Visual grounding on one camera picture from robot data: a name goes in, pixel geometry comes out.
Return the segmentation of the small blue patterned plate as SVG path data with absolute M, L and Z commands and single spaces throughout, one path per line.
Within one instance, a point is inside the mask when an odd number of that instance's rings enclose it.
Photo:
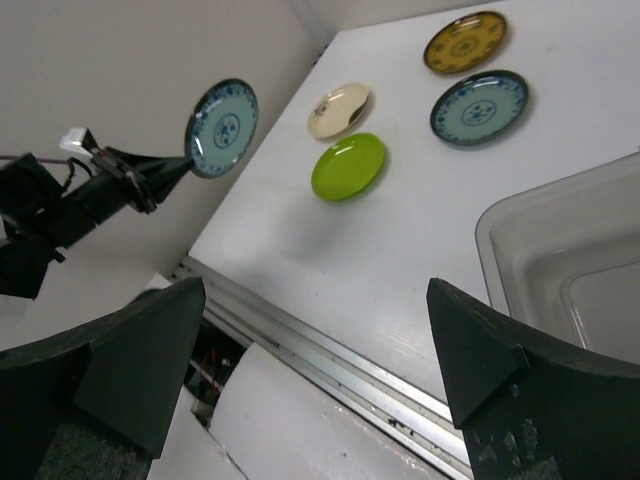
M 192 110 L 184 134 L 193 173 L 205 179 L 229 173 L 248 151 L 258 119 L 258 99 L 246 81 L 230 78 L 210 87 Z

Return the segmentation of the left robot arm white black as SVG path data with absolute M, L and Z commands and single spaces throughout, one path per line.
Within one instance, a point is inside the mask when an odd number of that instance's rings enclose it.
M 92 153 L 96 173 L 70 191 L 28 153 L 1 168 L 1 293 L 35 299 L 49 263 L 120 210 L 153 213 L 191 170 L 188 157 L 111 147 Z

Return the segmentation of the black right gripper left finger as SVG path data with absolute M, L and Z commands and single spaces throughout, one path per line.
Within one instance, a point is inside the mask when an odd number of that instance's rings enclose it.
M 1 354 L 4 479 L 144 479 L 205 306 L 201 279 Z

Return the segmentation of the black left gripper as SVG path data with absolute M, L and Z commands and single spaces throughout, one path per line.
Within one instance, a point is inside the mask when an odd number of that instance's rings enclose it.
M 63 198 L 60 235 L 87 235 L 127 205 L 154 212 L 193 166 L 190 157 L 136 155 L 112 147 L 93 148 L 91 154 L 96 174 Z

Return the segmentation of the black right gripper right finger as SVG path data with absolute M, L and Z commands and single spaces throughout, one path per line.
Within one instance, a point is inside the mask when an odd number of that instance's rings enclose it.
M 636 479 L 639 367 L 430 280 L 432 336 L 477 479 Z

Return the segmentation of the lime green plate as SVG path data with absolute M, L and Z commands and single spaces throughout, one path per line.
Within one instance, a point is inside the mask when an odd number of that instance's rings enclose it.
M 329 202 L 348 200 L 364 192 L 381 174 L 386 146 L 374 134 L 349 135 L 329 147 L 311 173 L 312 191 Z

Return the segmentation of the large blue patterned plate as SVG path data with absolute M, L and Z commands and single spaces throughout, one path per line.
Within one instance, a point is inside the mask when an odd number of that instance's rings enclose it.
M 490 70 L 471 75 L 446 90 L 429 117 L 431 131 L 455 146 L 488 142 L 511 127 L 529 102 L 529 86 L 518 73 Z

